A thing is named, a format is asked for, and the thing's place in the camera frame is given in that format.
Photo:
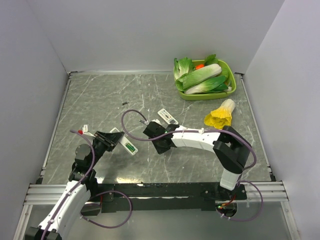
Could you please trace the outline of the plain white remote control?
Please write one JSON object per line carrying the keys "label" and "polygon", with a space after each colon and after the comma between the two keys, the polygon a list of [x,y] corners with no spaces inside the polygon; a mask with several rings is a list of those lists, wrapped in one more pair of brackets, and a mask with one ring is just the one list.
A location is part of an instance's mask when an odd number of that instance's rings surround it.
{"label": "plain white remote control", "polygon": [[131,155],[134,156],[138,149],[128,140],[128,138],[124,135],[120,138],[119,144]]}

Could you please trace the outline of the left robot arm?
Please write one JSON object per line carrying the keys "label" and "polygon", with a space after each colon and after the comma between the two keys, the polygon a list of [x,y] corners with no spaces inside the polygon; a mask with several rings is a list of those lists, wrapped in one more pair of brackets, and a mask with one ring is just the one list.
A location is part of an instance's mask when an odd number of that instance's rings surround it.
{"label": "left robot arm", "polygon": [[123,131],[97,131],[90,140],[78,131],[70,132],[83,138],[86,143],[75,150],[72,171],[63,194],[44,220],[25,232],[26,240],[64,240],[68,237],[85,203],[95,200],[99,195],[94,166],[105,152],[113,151],[125,134]]}

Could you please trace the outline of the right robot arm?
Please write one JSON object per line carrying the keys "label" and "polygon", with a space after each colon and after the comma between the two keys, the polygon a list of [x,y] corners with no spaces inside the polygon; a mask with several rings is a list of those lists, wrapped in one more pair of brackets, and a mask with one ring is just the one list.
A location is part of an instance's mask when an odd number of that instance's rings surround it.
{"label": "right robot arm", "polygon": [[223,166],[218,193],[223,199],[230,199],[236,193],[236,185],[245,169],[251,145],[231,126],[225,126],[223,131],[208,132],[178,124],[163,127],[152,121],[143,133],[153,139],[158,154],[182,147],[215,153]]}

